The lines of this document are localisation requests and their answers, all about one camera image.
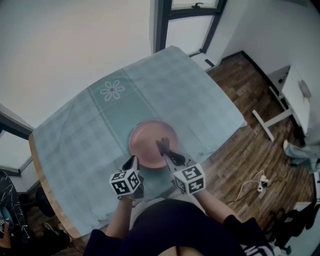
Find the pink plate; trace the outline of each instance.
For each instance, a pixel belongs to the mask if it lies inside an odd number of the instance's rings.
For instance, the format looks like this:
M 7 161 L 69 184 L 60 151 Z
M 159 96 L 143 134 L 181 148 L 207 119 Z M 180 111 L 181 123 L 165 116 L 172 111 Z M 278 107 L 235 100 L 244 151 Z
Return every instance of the pink plate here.
M 174 129 L 160 120 L 150 120 L 140 123 L 132 132 L 130 137 L 130 152 L 139 158 L 141 165 L 148 168 L 161 168 L 167 165 L 165 159 L 160 155 L 156 140 L 169 138 L 170 149 L 179 149 L 178 136 Z

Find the white table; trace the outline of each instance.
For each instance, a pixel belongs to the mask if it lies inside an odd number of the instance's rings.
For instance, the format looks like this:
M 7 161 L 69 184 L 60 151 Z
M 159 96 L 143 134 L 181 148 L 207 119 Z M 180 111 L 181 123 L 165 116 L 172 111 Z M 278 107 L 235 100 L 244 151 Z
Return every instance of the white table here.
M 297 70 L 293 66 L 291 66 L 289 74 L 281 90 L 280 96 L 278 96 L 276 92 L 270 87 L 270 90 L 275 95 L 284 110 L 282 113 L 264 122 L 256 110 L 252 111 L 253 115 L 262 125 L 263 129 L 272 142 L 275 140 L 275 138 L 270 132 L 269 127 L 291 115 L 294 116 L 298 125 L 301 126 L 304 134 L 306 134 L 308 131 L 310 102 L 307 98 L 304 98 L 304 95 L 300 90 L 299 81 L 301 80 L 302 77 L 299 75 Z M 281 102 L 281 99 L 283 98 L 285 98 L 286 102 L 288 103 L 288 109 L 286 109 L 286 107 Z

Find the black baseboard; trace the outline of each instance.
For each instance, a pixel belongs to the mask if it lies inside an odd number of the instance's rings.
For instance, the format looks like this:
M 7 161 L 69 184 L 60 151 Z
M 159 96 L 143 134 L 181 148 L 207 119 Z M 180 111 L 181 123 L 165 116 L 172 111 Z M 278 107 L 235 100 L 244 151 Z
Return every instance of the black baseboard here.
M 231 54 L 229 56 L 224 57 L 221 61 L 225 61 L 228 60 L 234 56 L 237 55 L 242 55 L 243 57 L 245 57 L 245 59 L 258 71 L 258 73 L 262 76 L 262 78 L 266 81 L 266 83 L 268 84 L 268 86 L 270 86 L 277 95 L 279 95 L 279 91 L 278 89 L 275 87 L 275 85 L 273 84 L 273 82 L 271 82 L 271 80 L 269 79 L 269 77 L 262 71 L 262 69 L 257 65 L 257 63 L 255 63 L 255 61 L 250 58 L 250 56 L 248 54 L 246 54 L 246 52 L 244 50 L 238 51 L 234 54 Z M 283 103 L 283 105 L 288 109 L 288 104 L 286 103 L 286 101 L 284 99 L 281 100 L 281 102 Z M 294 137 L 298 140 L 300 140 L 300 144 L 301 145 L 305 145 L 305 140 L 304 140 L 304 133 L 301 129 L 301 127 L 297 124 L 297 121 L 295 120 L 295 118 L 293 117 L 293 115 L 290 116 L 290 119 L 294 125 Z

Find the light blue tablecloth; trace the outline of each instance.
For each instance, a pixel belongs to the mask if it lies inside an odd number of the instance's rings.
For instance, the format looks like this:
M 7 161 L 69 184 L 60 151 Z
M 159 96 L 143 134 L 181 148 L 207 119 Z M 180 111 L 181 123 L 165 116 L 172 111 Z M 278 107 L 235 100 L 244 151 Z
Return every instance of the light blue tablecloth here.
M 171 125 L 181 149 L 199 163 L 245 124 L 220 87 L 177 47 L 90 85 L 33 132 L 46 180 L 81 235 L 109 223 L 118 203 L 109 177 L 130 156 L 135 126 L 150 119 Z M 172 186 L 166 168 L 141 174 L 146 199 Z

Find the flower pattern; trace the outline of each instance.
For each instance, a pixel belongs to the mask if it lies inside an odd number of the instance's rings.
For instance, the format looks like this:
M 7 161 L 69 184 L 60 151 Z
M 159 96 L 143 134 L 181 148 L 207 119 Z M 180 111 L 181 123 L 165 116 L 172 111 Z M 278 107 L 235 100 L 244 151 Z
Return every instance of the flower pattern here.
M 115 80 L 113 84 L 111 84 L 109 81 L 105 82 L 104 86 L 105 88 L 101 89 L 100 94 L 104 95 L 104 100 L 108 102 L 112 97 L 116 100 L 120 99 L 119 92 L 123 92 L 125 90 L 125 87 L 119 86 L 120 81 Z

